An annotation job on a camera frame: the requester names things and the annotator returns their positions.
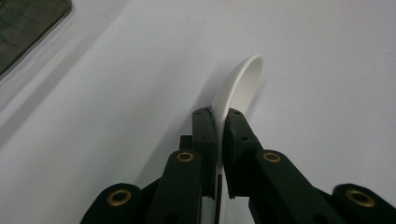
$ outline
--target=white table surface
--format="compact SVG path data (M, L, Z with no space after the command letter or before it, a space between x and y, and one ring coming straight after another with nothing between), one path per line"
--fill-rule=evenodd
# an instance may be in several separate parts
M73 4L0 83L1 223L79 223L108 186L160 177L191 112L253 53L263 146L319 189L396 205L396 1ZM253 223L247 200L226 223Z

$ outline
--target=brass insert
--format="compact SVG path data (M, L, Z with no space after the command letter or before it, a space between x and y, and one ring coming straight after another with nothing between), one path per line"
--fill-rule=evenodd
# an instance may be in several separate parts
M280 161L280 156L278 156L272 152L265 152L263 157L265 160L271 161L271 162L279 162Z
M194 159L194 155L190 152L181 152L177 155L178 161L192 161L192 159Z
M118 189L112 192L110 195L108 195L107 202L111 206L116 207L128 203L131 197L132 197L132 193L128 189Z
M373 207L375 205L375 200L371 196L357 189L348 189L346 196L350 201L363 207Z

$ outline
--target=mounting hole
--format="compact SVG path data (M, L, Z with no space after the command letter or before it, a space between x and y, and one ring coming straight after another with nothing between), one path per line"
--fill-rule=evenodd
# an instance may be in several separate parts
M271 161L271 162L279 162L280 161L280 156L276 155L273 152L265 152L264 155L262 155L265 160Z
M181 152L177 155L178 161L192 161L192 159L194 159L194 155L190 152Z
M240 136L239 139L240 139L241 141L246 142L246 141L248 140L248 137L247 137L247 136Z
M312 216L312 220L313 220L315 223L318 223L318 224L328 224L328 223L329 223L329 221L327 220L327 218L326 218L325 216L321 215L321 214L314 214L314 215Z
M116 207L128 203L131 197L132 193L128 189L118 189L108 195L107 203Z
M346 196L350 201L363 207L373 207L375 205L375 200L372 197L357 189L348 189Z
M163 216L163 223L165 224L174 224L177 222L178 222L178 215L173 212L170 212L165 216Z

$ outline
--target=white plastic utensil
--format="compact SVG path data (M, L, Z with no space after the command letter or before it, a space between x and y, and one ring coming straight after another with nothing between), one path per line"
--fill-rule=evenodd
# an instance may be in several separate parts
M221 85L212 104L213 117L215 121L215 129L218 138L218 162L217 174L222 175L222 137L224 131L224 123L227 118L229 108L233 108L246 113L248 111L251 100L256 93L259 78L262 74L262 56L259 54L253 55L238 64L235 69L227 76L226 80ZM226 199L228 197L227 182L225 175L222 175L221 194L217 195L217 200L221 200L219 210L219 223L224 223L224 211L226 206ZM209 221L202 218L202 223L215 223L216 221L216 204L212 205L211 217Z

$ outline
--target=black plastic part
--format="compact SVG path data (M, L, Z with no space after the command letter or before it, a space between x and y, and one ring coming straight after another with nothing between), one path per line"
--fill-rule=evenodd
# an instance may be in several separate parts
M179 150L192 149L192 136L191 135L181 135L178 149Z
M156 181L152 182L151 184L140 190L140 202L139 208L137 209L138 215L135 218L136 223L140 224L146 222L152 199L154 198L160 181L161 179L157 179Z
M216 139L211 109L205 107L195 110L192 113L192 149L199 152L202 158L203 196L213 199L215 198L217 178L218 148Z
M345 223L285 155L264 150L255 159L259 165L255 194L272 205L279 222Z
M0 1L0 79L71 6L70 0Z
M200 223L201 156L194 150L171 154L153 197L146 223Z
M277 224L279 219L276 213L262 195L250 197L248 200L248 208L253 217L255 224Z
M254 155L262 150L244 115L230 109L225 120L222 158L230 198L249 196Z
M356 194L348 197L351 190ZM348 223L396 223L396 209L369 189L353 184L339 185L332 199L334 208Z
M111 193L126 189L131 192L131 198L125 204L112 206L107 201L107 198ZM140 223L139 220L139 202L141 198L140 189L134 185L129 184L117 184L113 185L104 191L102 191L96 200L93 202L84 218L82 224L131 224Z

